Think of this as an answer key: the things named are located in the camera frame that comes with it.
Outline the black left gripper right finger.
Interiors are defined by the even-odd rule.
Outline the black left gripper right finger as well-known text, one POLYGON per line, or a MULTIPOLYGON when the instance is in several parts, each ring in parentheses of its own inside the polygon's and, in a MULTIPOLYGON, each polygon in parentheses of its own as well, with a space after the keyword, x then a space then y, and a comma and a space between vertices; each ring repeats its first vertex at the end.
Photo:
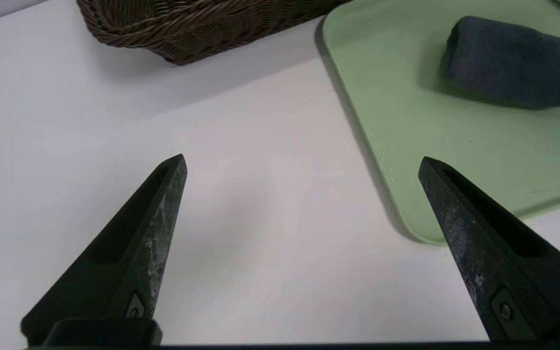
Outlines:
POLYGON ((494 343, 560 343, 560 251, 453 167, 418 177, 494 343))

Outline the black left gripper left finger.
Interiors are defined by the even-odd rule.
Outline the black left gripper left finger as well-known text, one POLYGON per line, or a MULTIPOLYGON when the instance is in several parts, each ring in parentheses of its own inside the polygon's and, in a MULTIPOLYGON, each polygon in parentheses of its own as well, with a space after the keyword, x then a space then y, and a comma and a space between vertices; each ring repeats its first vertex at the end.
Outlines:
POLYGON ((153 347, 165 264, 187 179, 183 155, 160 163, 23 317, 30 347, 153 347))

